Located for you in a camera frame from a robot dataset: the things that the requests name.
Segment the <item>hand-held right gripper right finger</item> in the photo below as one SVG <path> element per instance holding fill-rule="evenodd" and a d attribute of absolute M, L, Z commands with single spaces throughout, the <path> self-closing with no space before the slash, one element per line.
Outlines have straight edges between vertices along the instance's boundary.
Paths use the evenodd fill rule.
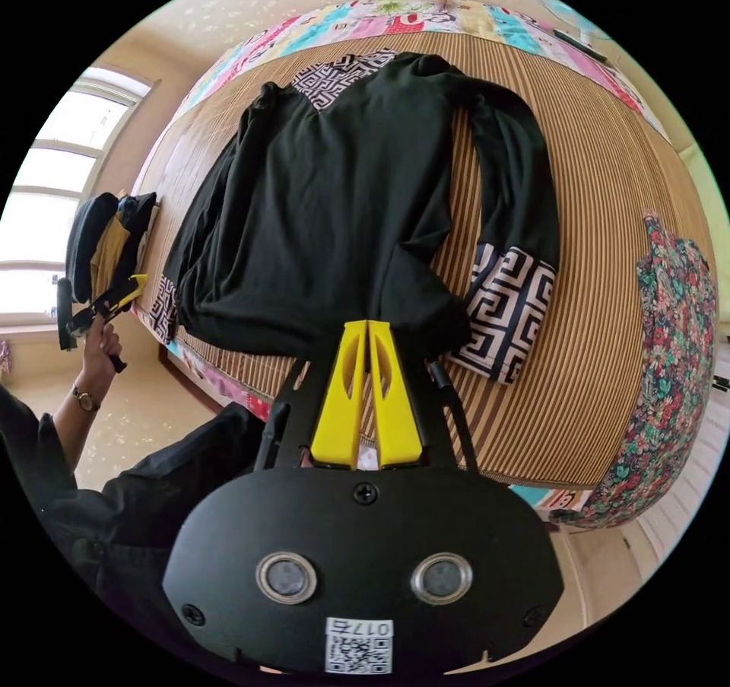
<path fill-rule="evenodd" d="M 368 322 L 379 468 L 414 466 L 422 454 L 404 368 L 388 323 Z"/>

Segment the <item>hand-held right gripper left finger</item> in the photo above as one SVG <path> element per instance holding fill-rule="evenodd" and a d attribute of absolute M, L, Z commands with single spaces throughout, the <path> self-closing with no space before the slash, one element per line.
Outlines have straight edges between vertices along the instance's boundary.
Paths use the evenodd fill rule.
<path fill-rule="evenodd" d="M 367 321 L 345 323 L 309 447 L 317 466 L 357 468 L 366 352 Z"/>

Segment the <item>person's left hand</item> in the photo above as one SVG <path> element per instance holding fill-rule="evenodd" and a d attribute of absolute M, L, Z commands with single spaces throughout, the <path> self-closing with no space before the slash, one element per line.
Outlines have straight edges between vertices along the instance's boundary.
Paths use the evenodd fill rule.
<path fill-rule="evenodd" d="M 119 335 L 113 324 L 97 315 L 85 338 L 81 372 L 75 386 L 81 393 L 88 393 L 98 405 L 106 397 L 116 375 L 111 357 L 119 357 L 121 352 Z"/>

